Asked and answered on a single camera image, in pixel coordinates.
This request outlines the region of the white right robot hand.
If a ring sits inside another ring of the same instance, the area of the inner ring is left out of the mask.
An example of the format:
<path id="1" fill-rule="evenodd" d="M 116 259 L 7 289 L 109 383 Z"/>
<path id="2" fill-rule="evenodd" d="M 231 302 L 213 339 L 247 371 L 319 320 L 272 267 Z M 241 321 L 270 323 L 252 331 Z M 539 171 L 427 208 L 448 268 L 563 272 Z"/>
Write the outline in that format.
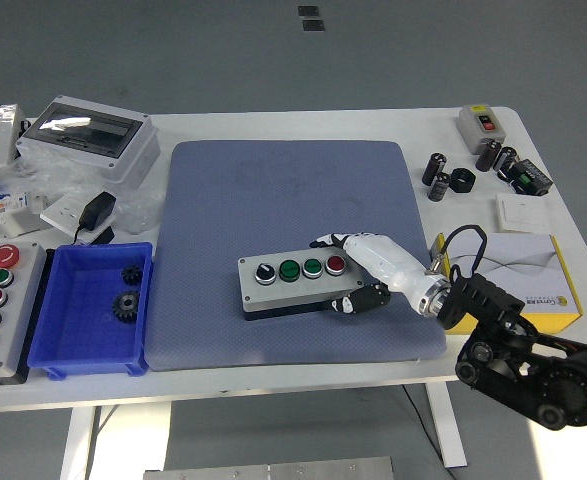
<path id="1" fill-rule="evenodd" d="M 390 292 L 402 293 L 416 312 L 424 317 L 436 315 L 436 298 L 447 286 L 446 280 L 442 275 L 428 274 L 422 263 L 388 236 L 333 233 L 319 237 L 309 246 L 341 248 Z"/>

